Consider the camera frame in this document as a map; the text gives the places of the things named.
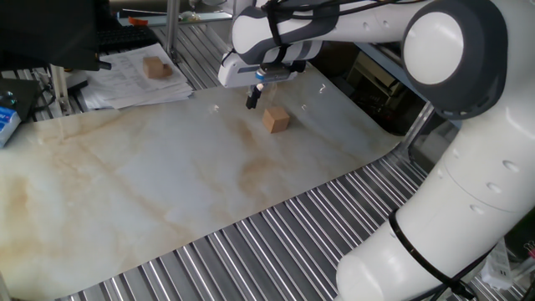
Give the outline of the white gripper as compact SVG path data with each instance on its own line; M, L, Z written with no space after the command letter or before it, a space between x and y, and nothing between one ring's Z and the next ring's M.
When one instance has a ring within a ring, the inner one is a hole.
M247 92L246 107L257 107L264 84L294 79L298 71L292 71L290 64L246 64L238 54L229 52L222 58L218 80L225 88L250 86Z

